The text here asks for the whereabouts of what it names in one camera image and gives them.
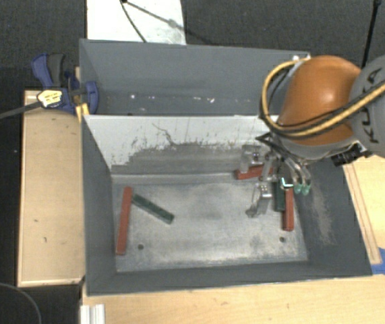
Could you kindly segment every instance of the wooden board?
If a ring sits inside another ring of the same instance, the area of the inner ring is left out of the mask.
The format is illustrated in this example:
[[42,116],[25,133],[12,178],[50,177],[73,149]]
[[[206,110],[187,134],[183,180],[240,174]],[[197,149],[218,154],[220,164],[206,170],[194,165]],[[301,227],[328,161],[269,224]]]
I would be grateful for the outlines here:
[[[25,94],[25,104],[37,92]],[[79,124],[57,110],[24,114],[18,286],[78,283],[84,275]]]
[[[385,248],[385,160],[372,157],[352,167],[376,242]],[[105,304],[107,324],[385,324],[385,275],[126,296],[84,294],[83,303]]]
[[[26,103],[34,100],[34,94],[26,93]],[[84,274],[78,121],[72,115],[38,109],[25,114],[23,126],[18,285],[77,283]],[[385,248],[385,160],[362,159],[345,172],[369,255],[376,258],[376,245]],[[107,324],[385,323],[385,276],[84,295],[83,303],[105,303]]]

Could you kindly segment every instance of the gray panel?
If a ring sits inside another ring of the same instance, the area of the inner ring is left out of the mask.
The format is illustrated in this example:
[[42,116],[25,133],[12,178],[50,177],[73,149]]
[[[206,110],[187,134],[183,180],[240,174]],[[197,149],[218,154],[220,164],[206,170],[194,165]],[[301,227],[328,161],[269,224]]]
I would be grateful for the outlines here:
[[116,231],[124,185],[175,216],[168,225],[132,205],[127,252],[116,258],[118,272],[307,260],[301,226],[284,232],[273,200],[265,215],[246,215],[256,181],[238,181],[229,173],[204,182],[200,175],[188,182],[182,177],[152,177],[144,185],[128,175],[113,179]]
[[371,273],[343,169],[330,159],[310,165],[308,196],[295,197],[310,261],[346,276]]
[[80,40],[99,114],[257,115],[268,72],[294,55],[307,53]]
[[86,123],[82,140],[86,285],[93,292],[115,274],[111,177]]

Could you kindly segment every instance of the red stick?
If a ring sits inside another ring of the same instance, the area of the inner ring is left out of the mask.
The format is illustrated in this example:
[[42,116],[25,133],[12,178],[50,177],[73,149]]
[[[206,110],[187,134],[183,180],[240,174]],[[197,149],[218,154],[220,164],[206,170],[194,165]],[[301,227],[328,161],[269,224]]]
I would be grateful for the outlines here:
[[131,211],[132,187],[123,189],[122,209],[120,212],[119,230],[117,231],[116,254],[126,253],[127,227],[129,223],[129,212]]
[[293,189],[285,191],[285,211],[282,214],[283,229],[286,232],[294,230],[294,194]]

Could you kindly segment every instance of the blue clamp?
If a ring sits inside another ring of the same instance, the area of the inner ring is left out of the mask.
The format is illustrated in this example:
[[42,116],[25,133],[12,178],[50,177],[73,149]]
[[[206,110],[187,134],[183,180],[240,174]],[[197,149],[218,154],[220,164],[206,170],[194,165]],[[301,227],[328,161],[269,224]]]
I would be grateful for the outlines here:
[[381,264],[371,265],[372,273],[374,275],[385,275],[385,250],[383,248],[378,247],[381,255]]
[[[60,87],[60,79],[56,79],[56,83],[53,81],[53,77],[59,78],[61,76],[61,62],[63,62],[64,56],[54,55],[50,57],[47,53],[36,56],[31,63],[34,76],[41,82],[44,90],[49,88],[56,88],[62,92],[62,103],[56,105],[55,109],[60,109],[66,113],[72,115],[75,114],[76,104],[71,100],[71,96],[68,93],[68,89]],[[73,73],[66,71],[64,73],[65,78],[69,82],[69,86],[72,90],[77,90],[80,87],[80,82]],[[89,113],[95,114],[98,109],[99,92],[96,87],[96,82],[86,83],[87,102],[89,105]]]
[[48,58],[49,55],[47,53],[43,53],[35,57],[31,63],[33,75],[41,82],[44,89],[52,88],[54,86],[50,70],[47,65]]

